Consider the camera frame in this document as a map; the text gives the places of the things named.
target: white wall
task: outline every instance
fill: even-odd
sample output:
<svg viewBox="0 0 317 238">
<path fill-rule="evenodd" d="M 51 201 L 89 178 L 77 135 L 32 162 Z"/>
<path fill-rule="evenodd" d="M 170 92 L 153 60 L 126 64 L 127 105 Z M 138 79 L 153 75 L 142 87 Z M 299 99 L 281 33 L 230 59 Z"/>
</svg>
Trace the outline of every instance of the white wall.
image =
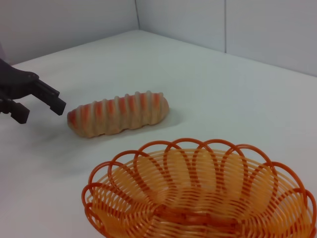
<svg viewBox="0 0 317 238">
<path fill-rule="evenodd" d="M 224 0 L 137 0 L 141 30 L 225 50 Z"/>
<path fill-rule="evenodd" d="M 19 63 L 134 29 L 134 0 L 1 0 L 0 58 Z"/>
<path fill-rule="evenodd" d="M 227 0 L 227 52 L 317 76 L 317 0 Z"/>
</svg>

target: table surface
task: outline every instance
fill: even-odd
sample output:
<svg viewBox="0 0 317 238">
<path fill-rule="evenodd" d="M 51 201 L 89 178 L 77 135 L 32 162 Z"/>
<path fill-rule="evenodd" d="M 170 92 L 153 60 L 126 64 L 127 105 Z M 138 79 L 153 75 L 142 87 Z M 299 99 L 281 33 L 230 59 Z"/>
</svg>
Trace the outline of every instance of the table surface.
<svg viewBox="0 0 317 238">
<path fill-rule="evenodd" d="M 291 167 L 317 197 L 315 77 L 143 31 L 15 67 L 37 73 L 67 106 L 57 116 L 28 96 L 20 100 L 31 111 L 26 124 L 0 115 L 2 237 L 101 237 L 80 197 L 91 170 L 153 140 L 255 145 Z M 93 139 L 67 127 L 67 112 L 78 105 L 147 90 L 163 92 L 171 108 L 158 125 Z"/>
</svg>

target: toy bread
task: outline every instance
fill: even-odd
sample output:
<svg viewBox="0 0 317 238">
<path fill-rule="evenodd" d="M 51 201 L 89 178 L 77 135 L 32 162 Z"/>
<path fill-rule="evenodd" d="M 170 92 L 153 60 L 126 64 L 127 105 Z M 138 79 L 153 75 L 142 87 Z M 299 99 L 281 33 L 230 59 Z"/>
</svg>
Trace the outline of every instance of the toy bread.
<svg viewBox="0 0 317 238">
<path fill-rule="evenodd" d="M 67 115 L 68 126 L 79 136 L 112 135 L 162 121 L 169 112 L 163 93 L 136 92 L 113 100 L 79 106 Z"/>
</svg>

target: orange basket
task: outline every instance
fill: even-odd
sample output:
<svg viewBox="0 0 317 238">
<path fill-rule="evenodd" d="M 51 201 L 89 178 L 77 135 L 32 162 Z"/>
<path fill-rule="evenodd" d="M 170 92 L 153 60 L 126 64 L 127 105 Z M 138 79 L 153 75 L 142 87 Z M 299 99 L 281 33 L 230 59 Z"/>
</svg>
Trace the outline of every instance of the orange basket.
<svg viewBox="0 0 317 238">
<path fill-rule="evenodd" d="M 181 142 L 196 146 L 182 149 Z M 229 149 L 212 148 L 216 144 Z M 165 149 L 144 152 L 154 145 Z M 246 158 L 244 149 L 265 163 Z M 129 155 L 130 162 L 117 161 Z M 94 181 L 96 173 L 102 176 Z M 90 223 L 107 238 L 316 235 L 316 201 L 290 168 L 254 146 L 219 139 L 154 141 L 122 152 L 94 168 L 82 201 Z"/>
</svg>

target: plastic basket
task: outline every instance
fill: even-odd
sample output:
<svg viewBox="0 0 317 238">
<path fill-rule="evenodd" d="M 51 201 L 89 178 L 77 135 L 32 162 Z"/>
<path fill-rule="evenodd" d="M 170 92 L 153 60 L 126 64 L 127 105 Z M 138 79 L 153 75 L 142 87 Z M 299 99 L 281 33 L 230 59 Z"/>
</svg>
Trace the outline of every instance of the plastic basket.
<svg viewBox="0 0 317 238">
<path fill-rule="evenodd" d="M 196 146 L 182 149 L 181 142 Z M 229 149 L 216 150 L 217 144 Z M 154 145 L 166 148 L 144 152 Z M 265 163 L 246 158 L 245 150 L 258 153 Z M 127 155 L 130 162 L 117 161 Z M 102 177 L 94 181 L 97 172 Z M 154 141 L 122 152 L 92 171 L 82 201 L 90 223 L 107 238 L 316 234 L 315 199 L 290 168 L 272 162 L 254 146 L 219 139 Z"/>
</svg>

